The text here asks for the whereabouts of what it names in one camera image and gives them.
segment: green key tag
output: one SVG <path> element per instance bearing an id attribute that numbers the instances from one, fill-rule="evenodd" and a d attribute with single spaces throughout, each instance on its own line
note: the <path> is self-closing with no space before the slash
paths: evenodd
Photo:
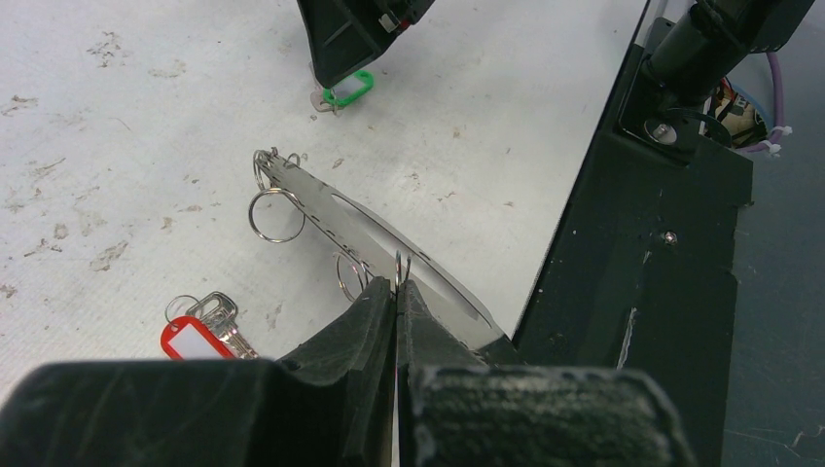
<path id="1" fill-rule="evenodd" d="M 333 86 L 331 90 L 324 89 L 324 100 L 338 108 L 346 107 L 371 90 L 374 82 L 372 73 L 358 70 Z"/>

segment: wire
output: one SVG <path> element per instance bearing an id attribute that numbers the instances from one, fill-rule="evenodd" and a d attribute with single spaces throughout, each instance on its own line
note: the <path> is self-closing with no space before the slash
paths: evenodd
<path id="1" fill-rule="evenodd" d="M 744 99 L 750 102 L 750 105 L 752 105 L 756 109 L 756 112 L 762 117 L 762 120 L 765 121 L 765 127 L 767 127 L 769 130 L 773 128 L 773 115 L 769 114 L 765 110 L 765 106 L 760 104 L 759 101 L 753 98 L 753 96 L 751 96 L 749 93 L 747 93 L 746 90 L 735 85 L 730 80 L 728 80 L 728 83 L 731 85 L 731 89 L 734 90 L 735 93 L 744 97 Z"/>
<path id="2" fill-rule="evenodd" d="M 716 117 L 716 120 L 722 122 L 725 120 L 725 117 L 728 117 L 728 114 L 731 113 L 731 109 L 734 108 L 734 103 L 736 103 L 736 98 L 732 97 L 731 100 L 728 101 L 728 105 L 722 109 L 722 112 L 719 112 L 719 115 Z"/>
<path id="3" fill-rule="evenodd" d="M 726 90 L 729 90 L 731 92 L 731 94 L 737 94 L 738 93 L 734 90 L 733 87 L 731 87 L 731 80 L 729 80 L 727 77 L 722 78 L 722 83 L 721 84 L 722 84 L 722 87 L 725 88 Z"/>
<path id="4" fill-rule="evenodd" d="M 772 147 L 779 139 L 781 139 L 783 131 L 781 127 L 785 127 L 785 91 L 782 87 L 782 70 L 779 69 L 779 59 L 775 52 L 768 52 L 768 64 L 771 66 L 771 77 L 773 78 L 773 113 L 775 118 L 773 131 L 768 137 L 768 141 L 763 141 L 753 146 L 739 149 L 742 153 L 756 153 L 766 149 L 773 151 Z"/>

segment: bolt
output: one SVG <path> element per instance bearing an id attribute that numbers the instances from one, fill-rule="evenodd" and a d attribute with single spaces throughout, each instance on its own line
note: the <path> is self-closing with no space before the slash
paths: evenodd
<path id="1" fill-rule="evenodd" d="M 666 146 L 670 146 L 676 143 L 677 134 L 676 128 L 670 126 L 668 124 L 658 124 L 656 121 L 648 120 L 644 124 L 645 131 L 647 135 L 650 136 L 650 139 L 656 141 L 657 143 L 664 144 Z"/>
<path id="2" fill-rule="evenodd" d="M 670 246 L 675 245 L 679 241 L 676 237 L 676 232 L 671 231 L 665 232 L 664 235 L 662 235 L 662 238 L 664 238 L 664 243 L 667 243 Z"/>
<path id="3" fill-rule="evenodd" d="M 667 134 L 668 131 L 670 131 L 670 125 L 660 124 L 656 127 L 656 129 L 653 130 L 651 136 L 653 136 L 653 138 L 656 140 L 660 140 L 663 136 Z"/>

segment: curved metal strip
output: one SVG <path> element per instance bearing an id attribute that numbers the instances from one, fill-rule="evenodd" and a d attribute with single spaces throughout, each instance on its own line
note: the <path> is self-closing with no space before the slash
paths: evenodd
<path id="1" fill-rule="evenodd" d="M 394 277 L 396 273 L 395 258 L 384 251 L 368 233 L 333 198 L 337 197 L 367 216 L 376 225 L 394 236 L 403 243 L 412 254 L 421 262 L 429 266 L 458 296 L 460 296 L 473 310 L 453 304 L 429 287 L 426 283 L 410 278 L 418 284 L 420 293 L 429 305 L 433 315 L 457 339 L 463 341 L 470 349 L 479 349 L 494 341 L 500 340 L 504 332 L 493 320 L 489 310 L 455 277 L 442 269 L 430 259 L 421 248 L 395 230 L 386 221 L 377 216 L 366 206 L 348 198 L 346 195 L 318 180 L 310 173 L 299 168 L 277 155 L 276 151 L 266 153 L 256 152 L 256 172 L 260 171 L 270 180 L 273 186 L 295 195 L 290 200 L 304 213 L 307 219 L 321 232 L 329 237 L 340 249 L 342 254 L 350 258 L 355 264 L 362 264 L 363 268 L 372 276 Z"/>

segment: red key tag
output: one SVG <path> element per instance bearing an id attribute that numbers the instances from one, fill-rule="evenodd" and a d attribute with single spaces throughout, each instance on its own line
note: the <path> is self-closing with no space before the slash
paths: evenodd
<path id="1" fill-rule="evenodd" d="M 194 316 L 179 316 L 161 333 L 161 348 L 174 360 L 234 358 L 229 348 Z"/>

